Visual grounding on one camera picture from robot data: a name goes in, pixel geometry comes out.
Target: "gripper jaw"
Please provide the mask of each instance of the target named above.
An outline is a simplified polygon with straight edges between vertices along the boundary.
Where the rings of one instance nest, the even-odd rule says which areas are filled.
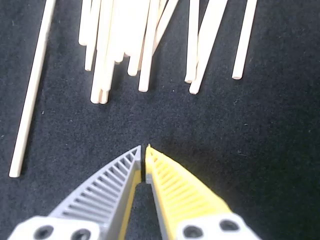
[[[176,161],[145,151],[145,181],[151,184],[163,240],[258,240],[225,201]],[[220,224],[236,226],[223,229]]]
[[[92,221],[100,225],[107,239],[123,239],[140,182],[141,146],[137,146],[83,182],[49,217]]]

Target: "wooden dowel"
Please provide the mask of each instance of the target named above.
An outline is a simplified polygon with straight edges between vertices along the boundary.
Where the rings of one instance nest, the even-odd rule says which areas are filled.
[[[190,0],[186,74],[184,81],[190,84],[196,79],[198,59],[199,2]]]
[[[151,0],[149,6],[149,14],[145,32],[145,41],[143,48],[141,72],[138,90],[147,92],[149,89],[150,72],[153,56],[153,46],[155,42],[157,17],[159,10],[159,0]]]
[[[79,44],[82,46],[87,45],[87,39],[89,34],[88,23],[90,20],[92,0],[82,0],[81,19],[79,28]]]
[[[12,163],[11,163],[11,168],[9,172],[9,177],[11,178],[17,178],[21,174],[21,168],[24,160],[32,115],[35,108],[35,101],[37,98],[37,92],[38,92],[42,67],[44,64],[47,42],[48,42],[48,35],[49,35],[52,17],[55,9],[55,4],[56,4],[56,0],[46,0],[46,3],[45,3],[42,23],[40,27],[38,42],[36,44],[32,70],[31,70],[29,84],[28,84],[28,89],[26,91],[20,126],[19,126],[18,135],[15,142]]]
[[[176,9],[178,1],[179,0],[169,0],[167,5],[165,6],[165,9],[164,9],[163,14],[160,18],[158,27],[156,29],[152,54],[155,53],[155,51],[160,43],[161,38],[163,37],[163,35],[167,29],[167,26],[170,22],[172,15],[174,14],[174,11]]]
[[[198,35],[198,65],[195,80],[192,81],[189,88],[191,94],[199,92],[227,1],[210,0],[206,7]]]
[[[139,70],[139,62],[144,47],[144,37],[147,26],[150,0],[139,0],[137,6],[139,7],[139,14],[136,16],[135,19],[135,34],[131,36],[132,47],[127,71],[130,76],[136,76]]]
[[[88,31],[87,45],[86,45],[86,51],[85,51],[84,69],[86,71],[91,71],[92,63],[93,63],[94,55],[96,51],[100,5],[101,5],[101,0],[92,1],[90,21],[88,26],[89,31]]]
[[[232,78],[235,80],[241,79],[244,73],[245,62],[246,62],[256,7],[257,7],[257,0],[247,0],[238,50],[236,53],[233,73],[232,73]]]
[[[98,29],[98,43],[100,46],[96,53],[95,68],[92,81],[92,90],[90,100],[94,104],[101,103],[101,82],[104,72],[104,65],[109,44],[109,35],[111,28],[111,18],[114,0],[102,0],[101,14],[103,18],[100,19]]]
[[[159,24],[159,21],[161,19],[162,14],[164,13],[165,6],[168,0],[160,0],[159,3],[159,10],[158,10],[158,19],[157,19],[157,25]]]

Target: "gray plastic part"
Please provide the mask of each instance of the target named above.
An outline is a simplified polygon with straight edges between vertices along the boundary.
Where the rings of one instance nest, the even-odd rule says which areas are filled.
[[[99,224],[102,239],[117,239],[138,170],[141,170],[140,145],[89,177],[49,217],[92,221]]]
[[[165,221],[164,221],[164,218],[163,218],[163,216],[162,216],[160,204],[159,204],[159,201],[158,201],[157,192],[156,192],[155,185],[154,185],[154,181],[153,181],[153,179],[152,179],[152,175],[151,175],[151,174],[146,174],[146,175],[145,175],[145,182],[146,182],[147,184],[150,184],[150,185],[151,185],[151,188],[152,188],[153,200],[154,200],[154,204],[155,204],[156,215],[157,215],[158,221],[159,221],[159,226],[160,226],[160,232],[161,232],[162,240],[168,240],[169,237],[168,237],[168,234],[167,234],[167,229],[166,229]]]

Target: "wooden stick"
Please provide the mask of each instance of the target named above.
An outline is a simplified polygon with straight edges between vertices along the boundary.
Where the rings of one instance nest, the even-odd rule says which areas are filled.
[[[96,43],[97,43],[100,5],[101,5],[101,0],[92,1],[92,8],[90,12],[89,34],[87,39],[85,63],[84,63],[84,69],[86,71],[91,71],[92,63],[94,60]]]
[[[82,46],[87,45],[89,34],[88,23],[90,20],[91,0],[82,0],[80,29],[79,29],[79,44]]]
[[[157,19],[157,25],[159,24],[159,21],[161,19],[161,16],[162,14],[164,13],[164,10],[165,10],[165,6],[167,4],[167,1],[168,0],[160,0],[160,3],[159,3],[159,11],[158,11],[158,19]]]
[[[130,57],[134,46],[133,46],[133,38],[136,36],[136,29],[137,29],[137,17],[140,16],[140,9],[139,9],[140,1],[132,1],[127,0],[127,23],[125,27],[125,34],[127,36],[124,44],[124,56]]]
[[[235,57],[232,78],[239,80],[242,78],[245,68],[245,62],[248,52],[249,40],[254,22],[257,0],[247,0],[242,30],[238,45],[238,50]]]
[[[125,31],[124,27],[126,25],[126,3],[125,0],[114,0],[115,1],[115,8],[113,9],[113,12],[115,14],[115,20],[112,23],[114,25],[115,32],[113,34],[113,38],[115,39],[115,43],[113,45],[113,59],[116,63],[121,63],[124,60],[124,54],[125,54]]]
[[[163,35],[167,29],[167,26],[170,22],[172,15],[174,14],[174,11],[176,9],[178,1],[179,0],[169,0],[167,5],[165,6],[165,9],[164,9],[163,14],[161,16],[161,19],[159,21],[158,27],[156,29],[152,54],[155,53],[155,51],[160,43],[161,38],[163,37]]]
[[[115,69],[114,50],[115,50],[115,46],[117,45],[117,39],[115,37],[118,30],[117,1],[118,0],[114,0],[113,2],[109,40],[108,40],[108,46],[107,46],[106,56],[105,56],[104,65],[103,65],[102,78],[100,82],[100,88],[102,89],[102,91],[108,92],[108,94],[105,94],[106,96],[109,95],[109,91],[111,90],[112,78],[113,78],[114,69]]]
[[[108,98],[109,98],[109,92],[101,90],[99,103],[100,104],[106,104],[108,102]]]
[[[155,35],[156,35],[156,28],[157,28],[158,9],[159,9],[159,0],[151,0],[150,6],[149,6],[146,32],[145,32],[145,41],[144,41],[139,88],[138,88],[140,92],[147,92],[149,89],[153,46],[155,42]]]
[[[38,92],[42,67],[44,64],[47,42],[48,42],[48,35],[49,35],[52,17],[55,9],[55,4],[56,4],[56,0],[47,0],[45,3],[38,42],[36,44],[36,49],[35,49],[35,54],[33,59],[30,80],[28,84],[28,89],[26,91],[20,126],[19,126],[18,135],[15,142],[15,148],[14,148],[11,168],[9,172],[9,177],[11,178],[17,178],[20,176],[20,173],[21,173],[21,167],[24,160],[24,154],[26,150],[32,115],[35,108],[35,101],[37,98],[37,92]]]
[[[111,18],[114,0],[102,0],[98,29],[98,43],[100,46],[96,53],[95,69],[92,82],[92,90],[90,100],[94,104],[101,103],[101,82],[104,72],[104,65],[109,44],[109,35],[111,28]]]
[[[139,8],[138,15],[135,18],[135,34],[131,36],[131,55],[128,65],[128,74],[136,76],[139,69],[139,62],[144,47],[144,37],[147,26],[148,12],[150,0],[139,0],[137,2]]]
[[[199,30],[200,0],[191,0],[189,6],[189,30],[186,56],[186,74],[184,81],[190,84],[196,79],[198,60],[198,30]]]
[[[198,36],[198,65],[196,78],[190,85],[189,92],[197,94],[204,77],[207,64],[228,0],[209,0]]]

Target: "dark table surface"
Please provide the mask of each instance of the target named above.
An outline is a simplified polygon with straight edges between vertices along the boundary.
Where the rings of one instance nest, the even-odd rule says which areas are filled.
[[[201,1],[203,16],[207,0]],[[110,103],[90,102],[80,0],[57,0],[22,176],[8,172],[44,0],[0,1],[0,232],[47,215],[127,150],[152,144],[220,195],[264,240],[319,239],[320,2],[259,0],[242,80],[232,70],[245,0],[229,0],[198,95],[184,83],[188,0],[180,0],[138,92],[128,60]],[[127,239],[160,239],[151,187],[138,186]]]

